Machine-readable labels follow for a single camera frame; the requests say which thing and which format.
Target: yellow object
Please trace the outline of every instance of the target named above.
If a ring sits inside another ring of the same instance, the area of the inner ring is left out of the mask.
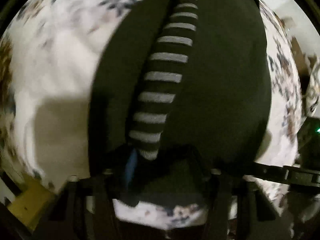
[[[54,194],[36,179],[28,175],[24,179],[27,189],[8,206],[8,210],[26,227],[34,230]]]

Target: bed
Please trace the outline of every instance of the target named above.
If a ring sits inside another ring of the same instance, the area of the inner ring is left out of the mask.
[[[27,172],[58,192],[71,175],[89,176],[87,113],[99,58],[121,20],[139,0],[28,0],[0,43],[1,167],[17,182]],[[298,151],[301,92],[290,41],[260,1],[272,103],[256,162],[293,165]],[[257,179],[282,212],[287,186]],[[131,208],[114,200],[119,219],[161,229],[203,224],[197,204]],[[236,216],[236,203],[230,218]]]

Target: striped sock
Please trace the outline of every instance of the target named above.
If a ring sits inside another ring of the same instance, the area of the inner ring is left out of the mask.
[[[181,89],[195,36],[197,9],[197,0],[179,0],[146,63],[128,143],[148,160],[157,157],[161,133]]]

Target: floral bedsheet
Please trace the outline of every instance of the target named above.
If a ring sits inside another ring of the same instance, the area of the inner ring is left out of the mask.
[[[139,0],[29,0],[0,43],[1,167],[58,191],[70,175],[89,176],[87,113],[99,58],[113,32]],[[261,2],[268,40],[272,105],[257,162],[292,165],[297,154],[301,95],[290,42],[275,14]],[[281,184],[258,180],[279,207]],[[234,204],[230,217],[235,217]],[[118,218],[169,229],[203,224],[196,204],[173,210],[151,203],[130,208],[114,200]]]

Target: blue fabric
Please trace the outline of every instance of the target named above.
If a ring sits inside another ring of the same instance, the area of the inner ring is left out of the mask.
[[[133,179],[134,171],[138,163],[138,153],[136,149],[133,149],[130,153],[130,157],[125,165],[124,169],[124,186],[126,189],[129,188],[129,184]]]

